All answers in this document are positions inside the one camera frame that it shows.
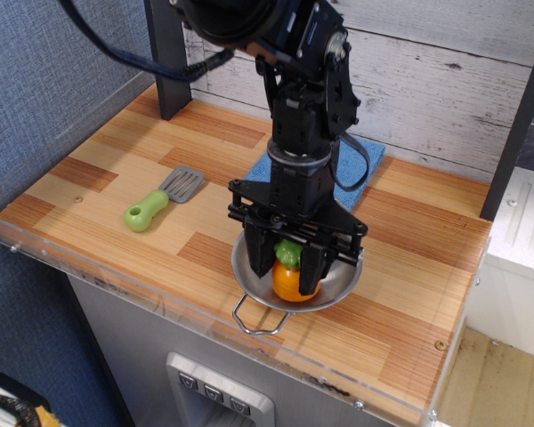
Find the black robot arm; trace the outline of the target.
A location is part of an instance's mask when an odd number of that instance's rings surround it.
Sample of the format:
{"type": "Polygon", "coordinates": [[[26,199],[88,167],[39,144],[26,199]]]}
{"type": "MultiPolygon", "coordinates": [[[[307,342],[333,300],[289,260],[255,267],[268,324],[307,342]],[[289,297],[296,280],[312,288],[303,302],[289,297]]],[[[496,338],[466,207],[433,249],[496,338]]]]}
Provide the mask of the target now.
{"type": "Polygon", "coordinates": [[[62,3],[110,58],[175,82],[193,82],[235,52],[255,59],[272,119],[270,179],[231,181],[230,215],[243,224],[257,276],[273,266],[279,242],[289,240],[301,249],[297,290],[314,294],[335,260],[358,262],[368,231],[334,197],[340,145],[351,141],[348,130],[358,121],[360,105],[350,81],[343,18],[325,1],[175,1],[172,6],[186,28],[219,52],[185,68],[169,68],[103,41],[72,2],[62,3]]]}

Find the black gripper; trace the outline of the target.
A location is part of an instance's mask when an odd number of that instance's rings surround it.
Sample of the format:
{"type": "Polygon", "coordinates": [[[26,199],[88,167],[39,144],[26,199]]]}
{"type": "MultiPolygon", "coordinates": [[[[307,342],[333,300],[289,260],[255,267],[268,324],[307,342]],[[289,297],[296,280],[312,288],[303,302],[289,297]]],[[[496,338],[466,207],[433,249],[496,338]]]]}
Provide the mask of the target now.
{"type": "Polygon", "coordinates": [[[334,261],[351,265],[362,254],[368,226],[335,199],[339,156],[266,157],[268,181],[233,180],[229,216],[243,224],[251,270],[262,278],[275,262],[274,246],[303,247],[299,294],[313,295],[334,261]]]}

